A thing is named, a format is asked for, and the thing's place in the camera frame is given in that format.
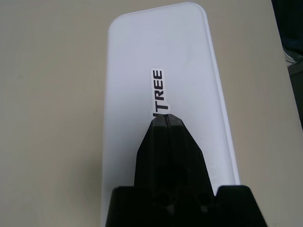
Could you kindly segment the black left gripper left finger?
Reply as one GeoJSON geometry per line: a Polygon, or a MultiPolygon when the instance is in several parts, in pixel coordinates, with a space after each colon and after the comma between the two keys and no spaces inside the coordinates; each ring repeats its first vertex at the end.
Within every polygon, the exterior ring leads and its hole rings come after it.
{"type": "Polygon", "coordinates": [[[168,125],[165,115],[156,116],[136,156],[134,186],[160,187],[167,164],[168,125]]]}

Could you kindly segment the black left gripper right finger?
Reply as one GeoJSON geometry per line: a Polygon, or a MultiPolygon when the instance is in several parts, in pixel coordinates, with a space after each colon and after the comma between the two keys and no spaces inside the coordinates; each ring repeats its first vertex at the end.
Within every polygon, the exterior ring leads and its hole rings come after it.
{"type": "Polygon", "coordinates": [[[214,196],[204,156],[183,121],[168,114],[169,144],[177,184],[193,194],[214,196]]]}

